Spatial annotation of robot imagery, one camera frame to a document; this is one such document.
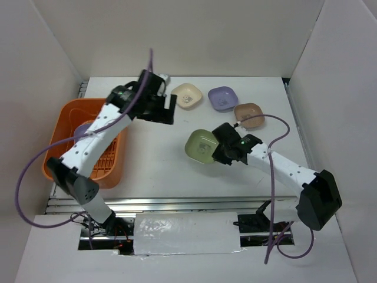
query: brown bowl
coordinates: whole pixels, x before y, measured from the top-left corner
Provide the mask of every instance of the brown bowl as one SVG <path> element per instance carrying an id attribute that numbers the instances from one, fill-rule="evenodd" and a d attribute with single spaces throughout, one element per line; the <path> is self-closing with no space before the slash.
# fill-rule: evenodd
<path id="1" fill-rule="evenodd" d="M 246 118 L 263 114 L 262 109 L 255 103 L 239 104 L 234 108 L 234 115 L 237 121 L 242 121 Z M 245 129 L 252 129 L 259 127 L 264 123 L 264 117 L 256 117 L 248 119 L 241 123 L 241 126 Z"/>

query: purple bowl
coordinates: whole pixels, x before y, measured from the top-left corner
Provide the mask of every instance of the purple bowl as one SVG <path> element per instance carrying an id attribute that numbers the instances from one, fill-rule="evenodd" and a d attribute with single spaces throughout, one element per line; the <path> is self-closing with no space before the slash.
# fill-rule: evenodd
<path id="1" fill-rule="evenodd" d="M 80 136 L 82 134 L 85 134 L 85 132 L 89 129 L 89 127 L 92 125 L 92 123 L 83 124 L 81 126 L 78 126 L 73 133 L 74 137 Z M 74 139 L 74 143 L 78 142 L 80 139 Z"/>
<path id="2" fill-rule="evenodd" d="M 208 92 L 212 107 L 217 111 L 233 109 L 238 105 L 238 97 L 230 87 L 217 87 Z"/>

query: cardboard wall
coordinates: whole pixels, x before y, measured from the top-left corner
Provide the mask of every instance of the cardboard wall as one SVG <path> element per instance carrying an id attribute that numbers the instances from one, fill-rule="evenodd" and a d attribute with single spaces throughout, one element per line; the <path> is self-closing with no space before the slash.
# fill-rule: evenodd
<path id="1" fill-rule="evenodd" d="M 61 107 L 78 94 L 78 77 L 28 0 L 2 1 L 0 37 L 0 281 L 9 283 L 31 228 L 16 214 L 16 180 L 48 144 Z M 43 212 L 51 188 L 41 163 L 30 168 L 22 186 L 22 207 L 31 219 Z"/>
<path id="2" fill-rule="evenodd" d="M 34 0 L 84 78 L 290 77 L 324 0 Z"/>
<path id="3" fill-rule="evenodd" d="M 326 0 L 290 90 L 316 169 L 334 173 L 359 282 L 375 282 L 377 20 L 362 0 Z"/>
<path id="4" fill-rule="evenodd" d="M 377 18 L 377 0 L 363 0 L 365 5 L 371 11 L 372 14 Z"/>

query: robotic arm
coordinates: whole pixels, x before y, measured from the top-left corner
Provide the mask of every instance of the robotic arm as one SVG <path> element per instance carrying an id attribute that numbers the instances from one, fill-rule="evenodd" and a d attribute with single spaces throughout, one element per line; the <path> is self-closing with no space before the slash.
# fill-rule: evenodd
<path id="1" fill-rule="evenodd" d="M 212 131 L 219 145 L 212 158 L 222 164 L 231 165 L 241 161 L 270 174 L 268 146 L 260 139 L 248 134 L 240 137 L 235 127 L 224 123 Z M 298 218 L 308 227 L 319 231 L 342 206 L 342 200 L 333 175 L 323 170 L 320 173 L 302 167 L 295 162 L 271 152 L 275 179 L 291 188 L 297 200 L 281 201 L 282 207 L 296 208 Z"/>
<path id="2" fill-rule="evenodd" d="M 124 223 L 122 219 L 115 217 L 115 213 L 98 193 L 99 185 L 89 178 L 94 165 L 117 134 L 130 125 L 134 118 L 173 124 L 177 96 L 171 95 L 168 101 L 169 97 L 164 95 L 165 81 L 144 70 L 137 82 L 119 85 L 111 91 L 97 118 L 86 132 L 93 133 L 120 118 L 134 99 L 145 76 L 147 76 L 147 84 L 140 98 L 121 120 L 97 134 L 79 140 L 59 159 L 52 157 L 47 161 L 56 184 L 66 194 L 72 196 L 107 232 L 118 225 L 123 227 Z"/>
<path id="3" fill-rule="evenodd" d="M 146 75 L 147 84 L 141 97 L 121 120 L 97 134 L 79 140 L 59 159 L 52 157 L 47 161 L 56 184 L 72 196 L 107 232 L 113 231 L 118 225 L 122 227 L 127 225 L 121 218 L 116 218 L 115 213 L 98 193 L 98 184 L 89 178 L 94 165 L 117 134 L 130 125 L 135 117 L 173 124 L 177 96 L 171 95 L 168 101 L 169 97 L 164 95 L 165 81 L 144 70 L 137 82 L 119 85 L 112 90 L 95 122 L 87 130 L 87 133 L 94 132 L 120 118 L 135 97 Z M 229 123 L 222 124 L 212 133 L 219 142 L 212 154 L 215 161 L 228 165 L 231 165 L 232 161 L 241 161 L 270 173 L 267 145 L 260 139 L 251 134 L 241 138 Z M 295 207 L 299 219 L 313 230 L 321 230 L 342 206 L 332 174 L 325 170 L 318 173 L 304 168 L 276 152 L 272 152 L 272 158 L 275 178 L 293 189 L 298 198 Z"/>

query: green bowl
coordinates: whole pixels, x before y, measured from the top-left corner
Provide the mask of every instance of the green bowl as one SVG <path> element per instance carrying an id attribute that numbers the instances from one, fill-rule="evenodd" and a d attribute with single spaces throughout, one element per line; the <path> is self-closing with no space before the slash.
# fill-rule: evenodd
<path id="1" fill-rule="evenodd" d="M 184 151 L 188 157 L 204 164 L 214 162 L 212 154 L 216 150 L 219 142 L 213 133 L 207 130 L 196 130 L 188 138 Z"/>

